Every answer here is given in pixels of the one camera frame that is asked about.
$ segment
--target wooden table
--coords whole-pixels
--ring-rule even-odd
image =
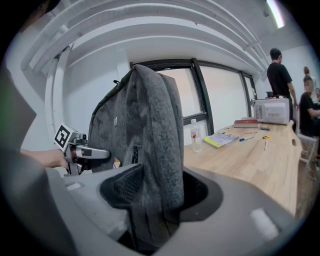
[[[294,216],[302,147],[292,124],[292,121],[288,125],[259,124],[259,127],[270,128],[270,131],[231,127],[228,133],[239,138],[254,135],[254,138],[245,141],[238,139],[219,149],[202,142],[202,151],[198,153],[193,152],[192,145],[187,145],[184,147],[184,165],[249,182]]]

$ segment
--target red book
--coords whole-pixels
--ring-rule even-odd
[[[235,120],[233,127],[235,128],[258,128],[257,119]]]

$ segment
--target marker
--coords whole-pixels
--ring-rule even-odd
[[[246,137],[246,138],[241,138],[240,139],[240,142],[243,142],[243,141],[246,141],[246,140],[250,140],[250,139],[252,139],[252,138],[254,138],[255,136],[253,135],[253,136],[251,136],[251,137]]]

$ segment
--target water bottle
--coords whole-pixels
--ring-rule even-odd
[[[196,119],[191,119],[191,124],[193,124],[191,128],[192,149],[194,152],[200,152],[202,150],[201,131]]]

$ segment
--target black t-shirt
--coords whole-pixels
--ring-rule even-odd
[[[279,63],[271,63],[266,71],[274,95],[282,95],[291,101],[288,84],[292,79],[286,67]]]
[[[313,125],[312,118],[308,109],[314,109],[314,103],[309,95],[305,92],[301,95],[300,99],[300,130],[307,131]]]

